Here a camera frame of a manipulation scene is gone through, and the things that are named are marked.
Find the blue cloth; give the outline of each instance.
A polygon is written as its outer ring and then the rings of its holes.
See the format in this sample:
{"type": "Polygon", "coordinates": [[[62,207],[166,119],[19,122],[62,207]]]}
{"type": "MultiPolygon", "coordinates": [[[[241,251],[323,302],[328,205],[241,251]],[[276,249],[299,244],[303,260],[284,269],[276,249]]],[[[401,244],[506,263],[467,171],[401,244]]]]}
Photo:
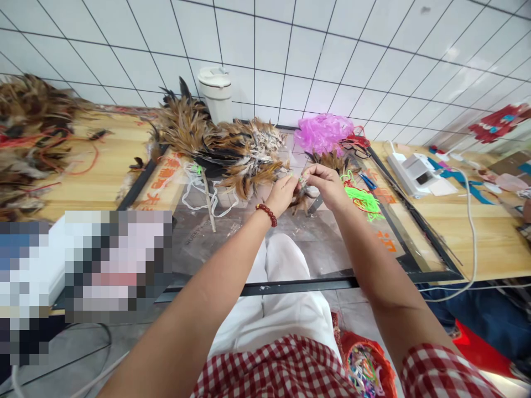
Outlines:
{"type": "MultiPolygon", "coordinates": [[[[444,287],[461,288],[466,284],[444,287]]],[[[488,287],[487,282],[476,282],[472,287],[488,287]]],[[[419,284],[419,290],[429,289],[419,284]]],[[[421,292],[427,300],[448,297],[455,290],[435,289],[421,292]]],[[[446,301],[428,306],[447,332],[455,329],[455,321],[472,330],[495,350],[512,361],[527,377],[531,376],[531,324],[527,314],[497,289],[467,290],[446,301]]]]}

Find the green cord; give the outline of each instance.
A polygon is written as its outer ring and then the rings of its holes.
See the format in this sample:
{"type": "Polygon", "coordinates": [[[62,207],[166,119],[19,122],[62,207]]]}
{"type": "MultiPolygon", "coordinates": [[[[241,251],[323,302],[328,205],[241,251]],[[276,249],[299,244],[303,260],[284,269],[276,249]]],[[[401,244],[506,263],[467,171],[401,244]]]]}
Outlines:
{"type": "MultiPolygon", "coordinates": [[[[343,181],[344,177],[346,177],[347,180],[354,182],[354,184],[356,183],[351,170],[349,170],[347,174],[343,174],[341,176],[341,181],[343,181]]],[[[380,202],[374,197],[374,195],[372,195],[372,193],[349,186],[345,186],[345,192],[360,210],[367,213],[369,222],[373,222],[374,220],[378,219],[385,219],[380,210],[380,202]]]]}

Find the plastic bag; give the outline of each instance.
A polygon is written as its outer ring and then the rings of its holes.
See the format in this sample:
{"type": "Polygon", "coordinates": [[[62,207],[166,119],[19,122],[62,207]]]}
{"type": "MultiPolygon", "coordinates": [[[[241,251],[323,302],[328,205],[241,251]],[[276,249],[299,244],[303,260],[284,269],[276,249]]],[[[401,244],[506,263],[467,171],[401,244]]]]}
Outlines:
{"type": "Polygon", "coordinates": [[[354,131],[350,120],[331,113],[301,119],[299,128],[295,131],[295,142],[305,151],[318,154],[341,151],[338,142],[354,131]]]}

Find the colorful string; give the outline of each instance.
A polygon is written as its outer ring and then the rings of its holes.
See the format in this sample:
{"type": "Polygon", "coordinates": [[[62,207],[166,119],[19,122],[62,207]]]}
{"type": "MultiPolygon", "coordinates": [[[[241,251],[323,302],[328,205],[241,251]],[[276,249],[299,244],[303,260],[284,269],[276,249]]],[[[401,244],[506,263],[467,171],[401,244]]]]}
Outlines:
{"type": "Polygon", "coordinates": [[[353,186],[356,183],[354,180],[354,175],[352,171],[349,170],[347,174],[341,176],[341,181],[343,181],[343,187],[348,197],[352,199],[352,202],[356,205],[358,209],[362,212],[367,213],[369,222],[373,222],[378,219],[385,219],[380,210],[379,201],[374,197],[374,195],[367,190],[357,188],[353,186]]]}

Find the neon green string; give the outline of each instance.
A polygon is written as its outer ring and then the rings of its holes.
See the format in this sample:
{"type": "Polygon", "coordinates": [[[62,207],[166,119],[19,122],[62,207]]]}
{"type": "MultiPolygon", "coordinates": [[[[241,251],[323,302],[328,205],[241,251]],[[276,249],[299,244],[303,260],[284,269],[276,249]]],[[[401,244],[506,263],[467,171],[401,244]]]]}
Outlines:
{"type": "Polygon", "coordinates": [[[370,222],[385,218],[381,214],[378,199],[376,199],[370,192],[355,187],[351,188],[349,186],[345,186],[345,192],[360,210],[367,213],[370,222]]]}
{"type": "Polygon", "coordinates": [[[344,182],[343,177],[346,177],[347,180],[350,180],[351,182],[354,183],[354,185],[356,185],[356,181],[354,180],[354,174],[352,174],[352,170],[347,171],[347,174],[343,174],[341,176],[341,181],[344,182]]]}
{"type": "Polygon", "coordinates": [[[197,163],[192,164],[192,171],[197,174],[201,174],[202,168],[197,163]]]}

